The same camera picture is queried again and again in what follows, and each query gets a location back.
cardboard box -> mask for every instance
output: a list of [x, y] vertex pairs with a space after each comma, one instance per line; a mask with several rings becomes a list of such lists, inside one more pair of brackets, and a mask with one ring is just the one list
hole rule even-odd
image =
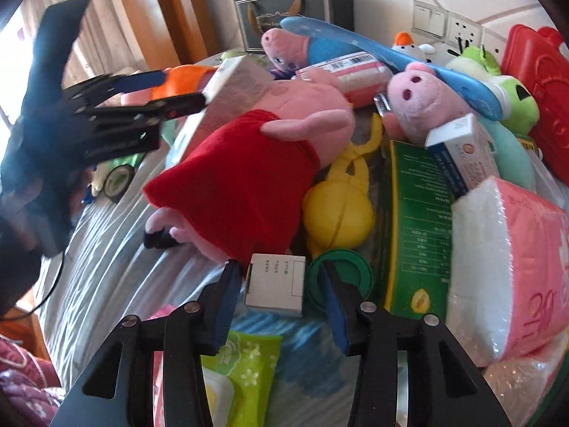
[[391, 141], [384, 181], [380, 304], [396, 316], [434, 313], [444, 321], [453, 197], [443, 172], [426, 149]]
[[254, 254], [247, 274], [245, 305], [300, 318], [305, 264], [305, 257]]
[[261, 34], [287, 16], [305, 16], [354, 31], [353, 0], [235, 0], [245, 50], [262, 53]]
[[250, 110], [272, 81], [273, 76], [249, 56], [223, 61], [203, 90], [207, 108], [186, 119], [166, 156], [166, 168], [183, 161], [211, 133]]
[[457, 198], [489, 176], [500, 176], [492, 156], [494, 143], [474, 114], [432, 129], [425, 148], [434, 156]]

metal screw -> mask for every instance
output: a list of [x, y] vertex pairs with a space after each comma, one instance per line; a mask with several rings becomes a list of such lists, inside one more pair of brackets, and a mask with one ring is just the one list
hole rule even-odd
[[123, 327], [133, 327], [138, 322], [138, 317], [135, 315], [125, 316], [121, 322]]
[[188, 302], [187, 304], [184, 305], [184, 311], [186, 313], [196, 313], [198, 311], [200, 311], [200, 304], [197, 302]]
[[374, 313], [377, 310], [377, 307], [373, 302], [362, 302], [360, 304], [360, 310], [364, 313]]
[[423, 318], [425, 323], [429, 326], [438, 326], [439, 325], [439, 318], [434, 315], [425, 315]]

green ring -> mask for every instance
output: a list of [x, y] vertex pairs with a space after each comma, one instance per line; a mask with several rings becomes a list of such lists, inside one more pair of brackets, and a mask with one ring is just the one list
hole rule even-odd
[[368, 262], [358, 252], [348, 249], [335, 249], [324, 252], [308, 268], [304, 290], [308, 299], [317, 309], [324, 311], [324, 297], [320, 287], [318, 287], [318, 271], [324, 260], [332, 260], [340, 279], [355, 285], [364, 300], [369, 297], [373, 287], [373, 273]]

pink tissue package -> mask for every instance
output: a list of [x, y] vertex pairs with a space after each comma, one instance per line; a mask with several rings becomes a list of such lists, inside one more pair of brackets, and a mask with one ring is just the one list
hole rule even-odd
[[453, 206], [447, 325], [475, 364], [525, 355], [569, 324], [569, 219], [491, 177]]

green frog plush toy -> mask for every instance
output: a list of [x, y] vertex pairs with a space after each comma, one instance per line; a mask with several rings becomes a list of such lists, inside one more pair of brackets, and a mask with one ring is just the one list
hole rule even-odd
[[527, 135], [539, 120], [539, 108], [534, 97], [517, 78], [502, 75], [496, 58], [484, 47], [465, 48], [446, 67], [470, 75], [494, 91], [504, 111], [501, 123], [511, 132]]

